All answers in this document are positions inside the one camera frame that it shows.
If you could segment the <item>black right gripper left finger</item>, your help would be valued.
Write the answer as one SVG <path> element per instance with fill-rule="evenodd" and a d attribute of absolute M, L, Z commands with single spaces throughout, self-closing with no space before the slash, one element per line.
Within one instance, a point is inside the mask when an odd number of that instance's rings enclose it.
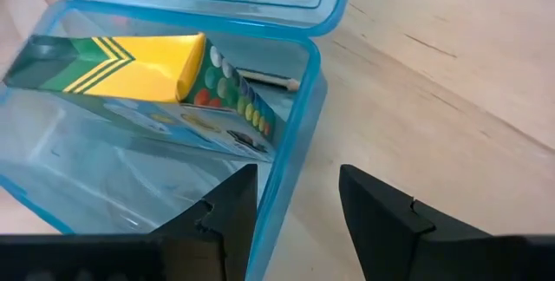
<path fill-rule="evenodd" d="M 245 281 L 257 217 L 258 166 L 247 164 L 153 231 L 165 281 Z"/>

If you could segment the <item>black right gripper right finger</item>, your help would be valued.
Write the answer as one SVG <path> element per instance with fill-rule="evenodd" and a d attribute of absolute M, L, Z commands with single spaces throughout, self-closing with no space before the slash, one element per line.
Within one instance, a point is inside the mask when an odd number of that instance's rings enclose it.
<path fill-rule="evenodd" d="M 366 281 L 409 281 L 423 238 L 478 239 L 486 232 L 350 164 L 339 173 L 349 235 Z"/>

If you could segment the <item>blue transparent plastic pencil case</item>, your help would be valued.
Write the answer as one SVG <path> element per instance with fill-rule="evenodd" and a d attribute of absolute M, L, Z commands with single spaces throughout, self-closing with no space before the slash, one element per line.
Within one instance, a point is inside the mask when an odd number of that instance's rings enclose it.
<path fill-rule="evenodd" d="M 0 0 L 0 188 L 33 214 L 2 234 L 6 278 L 163 278 L 161 238 L 247 164 L 258 166 L 245 281 L 265 275 L 327 92 L 315 38 L 348 0 Z M 247 82 L 277 115 L 274 159 L 152 140 L 57 95 L 10 88 L 33 35 L 184 36 L 202 32 L 236 69 L 300 81 L 297 92 Z"/>

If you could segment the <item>orange pencil with red eraser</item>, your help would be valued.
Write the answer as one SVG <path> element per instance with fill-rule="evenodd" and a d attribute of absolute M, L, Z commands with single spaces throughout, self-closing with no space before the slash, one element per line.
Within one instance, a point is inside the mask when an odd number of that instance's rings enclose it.
<path fill-rule="evenodd" d="M 238 73 L 250 82 L 258 82 L 273 87 L 284 88 L 289 92 L 297 92 L 300 88 L 300 81 L 293 78 L 270 75 L 248 69 L 238 69 Z"/>

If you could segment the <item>green yellow crayon box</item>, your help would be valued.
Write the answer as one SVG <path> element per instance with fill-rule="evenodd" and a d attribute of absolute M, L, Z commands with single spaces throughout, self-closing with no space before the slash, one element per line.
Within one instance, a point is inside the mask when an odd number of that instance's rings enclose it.
<path fill-rule="evenodd" d="M 155 141 L 270 162 L 277 115 L 202 32 L 33 35 L 4 77 Z"/>

